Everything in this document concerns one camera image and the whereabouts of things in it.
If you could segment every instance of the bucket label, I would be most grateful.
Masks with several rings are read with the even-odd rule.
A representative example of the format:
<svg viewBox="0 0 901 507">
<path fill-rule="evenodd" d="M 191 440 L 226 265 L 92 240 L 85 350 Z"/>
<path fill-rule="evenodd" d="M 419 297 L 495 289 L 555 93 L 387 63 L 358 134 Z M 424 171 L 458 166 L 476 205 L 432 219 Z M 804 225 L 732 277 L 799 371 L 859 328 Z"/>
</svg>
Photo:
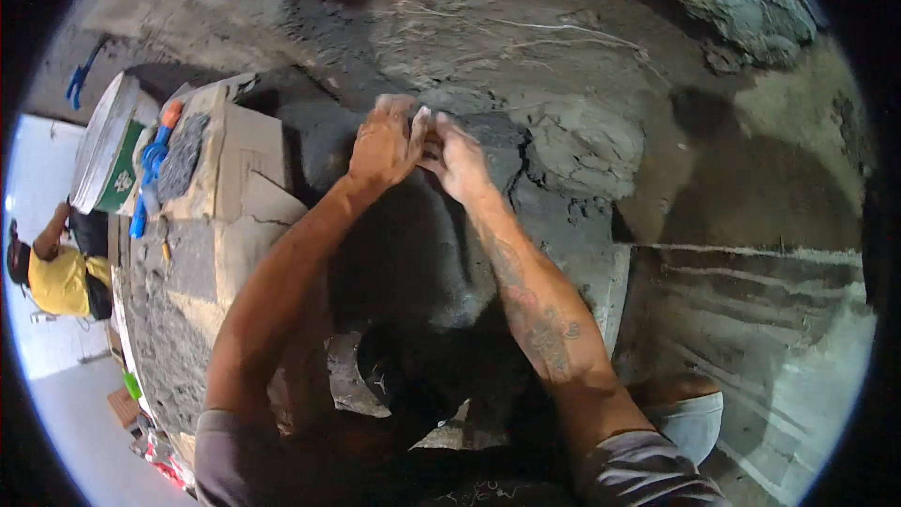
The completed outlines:
<svg viewBox="0 0 901 507">
<path fill-rule="evenodd" d="M 116 155 L 113 170 L 107 178 L 107 186 L 100 195 L 100 199 L 95 204 L 95 209 L 116 213 L 119 208 L 128 200 L 131 188 L 134 182 L 138 180 L 138 176 L 134 172 L 134 166 L 131 164 L 131 154 L 134 152 L 134 146 L 138 143 L 141 131 L 144 125 L 140 122 L 129 120 L 128 128 L 125 130 L 125 137 L 122 139 L 122 146 Z"/>
</svg>

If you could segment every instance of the yellow shirt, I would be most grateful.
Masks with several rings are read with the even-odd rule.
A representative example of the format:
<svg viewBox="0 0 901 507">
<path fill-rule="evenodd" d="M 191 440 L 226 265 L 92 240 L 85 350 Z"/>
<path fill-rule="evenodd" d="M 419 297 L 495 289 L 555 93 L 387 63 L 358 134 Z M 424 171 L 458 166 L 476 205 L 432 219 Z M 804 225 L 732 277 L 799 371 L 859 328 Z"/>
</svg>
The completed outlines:
<svg viewBox="0 0 901 507">
<path fill-rule="evenodd" d="M 28 261 L 28 284 L 31 297 L 41 310 L 55 315 L 87 317 L 87 280 L 90 272 L 107 288 L 112 285 L 110 265 L 105 258 L 88 256 L 71 246 L 60 246 L 60 253 L 52 261 L 42 261 L 31 249 Z"/>
</svg>

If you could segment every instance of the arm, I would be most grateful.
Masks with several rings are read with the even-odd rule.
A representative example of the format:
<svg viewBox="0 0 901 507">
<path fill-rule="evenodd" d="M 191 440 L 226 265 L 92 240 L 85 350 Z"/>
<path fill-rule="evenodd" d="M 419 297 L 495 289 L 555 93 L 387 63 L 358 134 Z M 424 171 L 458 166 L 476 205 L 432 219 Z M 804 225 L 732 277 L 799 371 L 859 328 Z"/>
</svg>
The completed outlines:
<svg viewBox="0 0 901 507">
<path fill-rule="evenodd" d="M 322 266 L 353 222 L 382 192 L 401 182 L 422 153 L 427 111 L 406 133 L 415 100 L 382 95 L 360 126 L 350 170 L 257 265 L 222 323 L 207 367 L 207 409 L 246 421 L 268 416 L 266 388 L 288 334 L 321 337 L 299 310 Z"/>
<path fill-rule="evenodd" d="M 467 215 L 491 258 L 510 332 L 557 405 L 578 464 L 621 432 L 654 430 L 614 374 L 600 329 L 575 287 L 528 239 L 491 184 L 479 144 L 438 115 L 422 160 Z"/>
<path fill-rule="evenodd" d="M 44 231 L 31 244 L 34 253 L 43 261 L 52 261 L 60 253 L 60 236 L 66 230 L 66 220 L 69 219 L 69 203 L 60 202 L 53 217 Z"/>
</svg>

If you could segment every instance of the white bucket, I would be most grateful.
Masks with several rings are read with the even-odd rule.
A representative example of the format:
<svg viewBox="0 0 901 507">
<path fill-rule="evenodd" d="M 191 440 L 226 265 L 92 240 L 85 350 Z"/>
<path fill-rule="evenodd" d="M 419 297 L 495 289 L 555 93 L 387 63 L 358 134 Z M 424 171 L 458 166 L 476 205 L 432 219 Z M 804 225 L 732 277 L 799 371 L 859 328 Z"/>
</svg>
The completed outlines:
<svg viewBox="0 0 901 507">
<path fill-rule="evenodd" d="M 141 143 L 146 143 L 159 115 L 160 105 L 141 90 L 136 77 L 116 75 L 78 145 L 69 193 L 72 206 L 81 213 L 129 213 L 143 175 L 132 155 L 141 135 Z"/>
</svg>

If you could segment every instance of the orange cap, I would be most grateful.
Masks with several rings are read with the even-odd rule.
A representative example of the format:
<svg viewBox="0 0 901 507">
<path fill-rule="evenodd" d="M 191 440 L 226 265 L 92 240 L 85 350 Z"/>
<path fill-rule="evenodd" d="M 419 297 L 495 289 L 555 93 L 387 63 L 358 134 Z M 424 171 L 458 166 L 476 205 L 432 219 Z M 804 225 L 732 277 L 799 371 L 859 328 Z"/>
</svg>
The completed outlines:
<svg viewBox="0 0 901 507">
<path fill-rule="evenodd" d="M 181 109 L 185 107 L 185 102 L 181 100 L 173 100 L 166 111 L 163 113 L 162 125 L 167 128 L 174 128 L 181 118 Z"/>
</svg>

